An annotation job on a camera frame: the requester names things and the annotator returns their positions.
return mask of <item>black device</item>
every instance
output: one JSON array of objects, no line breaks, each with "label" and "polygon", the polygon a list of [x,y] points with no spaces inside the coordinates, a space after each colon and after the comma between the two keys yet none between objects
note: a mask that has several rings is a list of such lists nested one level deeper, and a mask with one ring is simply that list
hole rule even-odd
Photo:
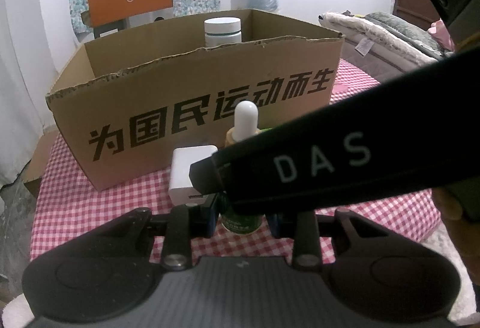
[{"label": "black device", "polygon": [[[432,1],[471,48],[478,1]],[[348,210],[313,208],[449,183],[480,220],[479,57],[472,49],[192,166],[200,192],[268,213],[272,235],[294,240],[291,265],[204,256],[194,266],[190,240],[212,236],[215,194],[166,215],[139,208],[27,267],[30,327],[452,327],[460,282],[448,260]],[[155,236],[159,264],[148,262]],[[319,236],[332,238],[335,263],[322,264]]]}]

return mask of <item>concrete floor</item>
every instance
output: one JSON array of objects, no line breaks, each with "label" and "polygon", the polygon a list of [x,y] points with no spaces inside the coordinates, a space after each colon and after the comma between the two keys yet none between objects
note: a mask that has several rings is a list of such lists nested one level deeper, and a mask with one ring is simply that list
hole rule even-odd
[{"label": "concrete floor", "polygon": [[0,190],[5,210],[0,215],[0,302],[22,293],[22,274],[29,262],[30,236],[37,200],[21,177]]}]

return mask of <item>white tag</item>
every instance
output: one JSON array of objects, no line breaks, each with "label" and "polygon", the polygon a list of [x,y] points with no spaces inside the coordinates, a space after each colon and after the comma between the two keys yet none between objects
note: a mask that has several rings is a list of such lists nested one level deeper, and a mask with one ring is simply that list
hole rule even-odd
[{"label": "white tag", "polygon": [[118,29],[112,29],[112,30],[109,30],[108,32],[105,32],[105,33],[100,33],[100,37],[105,37],[105,36],[108,36],[109,34],[114,34],[118,32]]},{"label": "white tag", "polygon": [[360,40],[358,45],[355,47],[355,50],[360,53],[362,56],[366,56],[366,54],[370,51],[371,47],[375,44],[375,41],[372,41],[368,37],[364,37]]}]

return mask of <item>red and white gingham tablecloth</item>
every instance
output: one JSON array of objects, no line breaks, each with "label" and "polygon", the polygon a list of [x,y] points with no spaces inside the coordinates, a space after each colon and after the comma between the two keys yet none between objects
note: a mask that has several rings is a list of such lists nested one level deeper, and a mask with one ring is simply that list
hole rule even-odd
[{"label": "red and white gingham tablecloth", "polygon": [[[362,70],[340,61],[332,102],[377,85]],[[172,203],[168,196],[170,168],[152,172],[105,191],[94,189],[83,174],[65,141],[59,136],[51,150],[37,201],[30,258],[79,236],[136,207],[149,207],[154,214],[168,213]],[[431,201],[429,190],[380,201],[352,205],[350,208],[393,231],[417,242],[425,238],[440,222],[440,214]],[[334,209],[317,213],[333,214]],[[158,261],[162,238],[156,238],[152,261]],[[292,241],[276,240],[270,235],[266,220],[251,235],[240,236],[225,230],[219,223],[211,239],[192,240],[194,261],[201,255],[284,255],[289,257]],[[323,261],[334,254],[329,239],[321,239]]]}]

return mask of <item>chinese character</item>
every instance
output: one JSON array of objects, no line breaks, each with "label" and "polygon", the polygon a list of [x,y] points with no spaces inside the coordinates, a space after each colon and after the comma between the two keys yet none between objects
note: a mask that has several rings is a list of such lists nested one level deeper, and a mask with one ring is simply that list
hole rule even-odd
[{"label": "chinese character", "polygon": [[220,118],[225,118],[233,115],[233,112],[235,111],[235,106],[237,106],[237,104],[240,103],[242,100],[247,99],[249,87],[249,85],[244,85],[243,87],[232,88],[231,90],[229,90],[229,94],[235,94],[238,92],[240,94],[235,94],[228,97],[225,97],[224,91],[220,91],[218,93],[217,108],[215,109],[215,116],[213,117],[213,120],[216,121]]},{"label": "chinese character", "polygon": [[130,117],[130,147],[165,137],[167,106]]},{"label": "chinese character", "polygon": [[329,73],[333,73],[334,71],[330,71],[328,68],[324,70],[320,70],[317,72],[317,75],[313,78],[314,80],[320,78],[320,80],[317,80],[315,82],[311,82],[313,85],[317,85],[317,88],[314,88],[313,90],[307,91],[307,94],[310,94],[312,92],[317,92],[317,91],[322,91],[325,90],[327,87],[322,87],[323,83],[329,82],[330,78],[326,78]]},{"label": "chinese character", "polygon": [[289,80],[289,82],[286,84],[287,86],[285,92],[283,93],[282,100],[300,97],[303,95],[307,83],[310,80],[310,76],[306,75],[311,75],[311,71],[297,73],[296,75],[290,76],[290,79],[292,80]]},{"label": "chinese character", "polygon": [[89,144],[97,143],[97,148],[95,148],[95,154],[93,155],[93,161],[97,161],[100,159],[100,155],[102,154],[102,149],[105,144],[106,139],[109,137],[115,137],[115,141],[109,140],[106,143],[108,149],[114,149],[112,155],[123,151],[123,129],[114,130],[113,132],[109,132],[110,124],[105,125],[100,132],[100,135],[96,130],[90,132],[90,136],[92,136],[91,140],[88,140]]},{"label": "chinese character", "polygon": [[[263,88],[259,91],[254,92],[254,104],[258,107],[266,106],[270,103],[277,102],[278,94],[280,89],[282,89],[283,78],[276,77],[273,80],[266,80],[265,82],[257,83],[257,87],[261,85],[270,85],[270,90],[268,88]],[[261,96],[268,92],[266,99],[261,99]]]},{"label": "chinese character", "polygon": [[[210,94],[176,103],[173,106],[172,134],[187,130],[187,127],[181,127],[180,124],[188,120],[195,120],[197,126],[203,125],[205,123],[203,116],[208,114],[208,110],[203,112],[202,109],[208,107],[209,102]],[[184,106],[190,105],[192,103],[197,104],[191,107],[184,108]]]}]

